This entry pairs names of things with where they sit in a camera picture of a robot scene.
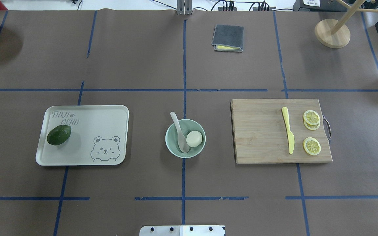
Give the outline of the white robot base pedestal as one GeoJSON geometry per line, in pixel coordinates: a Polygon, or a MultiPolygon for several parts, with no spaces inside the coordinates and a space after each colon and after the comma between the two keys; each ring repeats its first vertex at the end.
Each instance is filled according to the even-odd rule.
{"type": "Polygon", "coordinates": [[[140,236],[225,236],[222,225],[143,226],[140,236]]]}

